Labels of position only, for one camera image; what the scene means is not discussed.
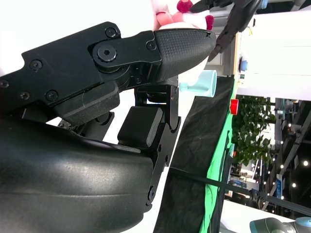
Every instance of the green cloth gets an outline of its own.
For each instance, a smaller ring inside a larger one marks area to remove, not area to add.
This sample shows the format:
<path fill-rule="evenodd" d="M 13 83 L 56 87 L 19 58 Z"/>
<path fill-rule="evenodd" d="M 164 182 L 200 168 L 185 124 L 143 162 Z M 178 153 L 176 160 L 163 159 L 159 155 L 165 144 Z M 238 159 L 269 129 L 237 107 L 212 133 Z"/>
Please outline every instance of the green cloth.
<path fill-rule="evenodd" d="M 232 93 L 230 99 L 235 99 L 235 94 Z M 230 148 L 231 146 L 231 137 L 232 137 L 232 117 L 233 115 L 228 113 L 225 119 L 225 123 L 222 129 L 222 132 L 220 134 L 219 140 L 217 142 L 216 149 L 214 151 L 209 169 L 207 171 L 207 178 L 221 181 L 222 180 L 222 174 L 224 169 L 224 164 L 222 163 L 222 158 L 225 155 L 225 145 L 226 145 L 226 139 L 227 135 L 229 137 L 229 143 L 227 145 L 227 148 Z M 200 233 L 207 233 L 208 227 L 210 225 L 210 220 L 212 218 L 215 205 L 216 205 L 216 199 L 219 192 L 219 188 L 216 186 L 212 186 L 207 184 L 205 186 L 205 214 L 202 220 Z"/>

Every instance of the textured rubber fingertip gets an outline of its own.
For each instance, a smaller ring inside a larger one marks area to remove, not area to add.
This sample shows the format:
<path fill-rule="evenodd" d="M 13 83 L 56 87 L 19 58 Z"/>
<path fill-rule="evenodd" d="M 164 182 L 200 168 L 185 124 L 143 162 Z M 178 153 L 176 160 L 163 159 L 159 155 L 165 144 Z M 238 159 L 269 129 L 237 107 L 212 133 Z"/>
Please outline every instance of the textured rubber fingertip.
<path fill-rule="evenodd" d="M 155 31 L 155 41 L 162 57 L 160 82 L 200 64 L 215 48 L 216 35 L 202 29 L 167 29 Z"/>

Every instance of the black plastic housing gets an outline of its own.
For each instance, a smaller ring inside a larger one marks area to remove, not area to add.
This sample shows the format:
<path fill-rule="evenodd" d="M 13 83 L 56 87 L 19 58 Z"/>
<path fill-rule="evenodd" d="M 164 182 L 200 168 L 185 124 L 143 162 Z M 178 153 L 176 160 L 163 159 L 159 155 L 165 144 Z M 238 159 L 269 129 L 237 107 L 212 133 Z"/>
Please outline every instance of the black plastic housing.
<path fill-rule="evenodd" d="M 139 150 L 4 116 L 0 148 L 1 233 L 114 233 L 143 218 L 153 163 Z"/>

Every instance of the black rubber pad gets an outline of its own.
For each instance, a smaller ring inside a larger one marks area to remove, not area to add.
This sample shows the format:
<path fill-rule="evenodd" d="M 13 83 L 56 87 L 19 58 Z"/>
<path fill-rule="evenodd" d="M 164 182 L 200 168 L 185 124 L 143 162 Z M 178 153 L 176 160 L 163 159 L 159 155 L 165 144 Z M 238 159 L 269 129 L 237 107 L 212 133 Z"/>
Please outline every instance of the black rubber pad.
<path fill-rule="evenodd" d="M 155 31 L 155 40 L 162 57 L 158 82 L 200 64 L 216 45 L 216 35 L 201 29 Z"/>
<path fill-rule="evenodd" d="M 119 144 L 128 147 L 150 147 L 162 115 L 161 108 L 131 107 L 118 134 Z"/>

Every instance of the white wall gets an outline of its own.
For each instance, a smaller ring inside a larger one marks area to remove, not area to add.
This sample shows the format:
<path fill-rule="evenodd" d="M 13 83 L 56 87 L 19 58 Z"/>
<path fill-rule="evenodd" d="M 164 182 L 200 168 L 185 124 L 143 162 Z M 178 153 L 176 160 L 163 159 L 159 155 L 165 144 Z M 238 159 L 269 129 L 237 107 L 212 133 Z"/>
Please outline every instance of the white wall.
<path fill-rule="evenodd" d="M 242 38 L 248 70 L 239 95 L 311 100 L 311 11 L 255 15 Z"/>

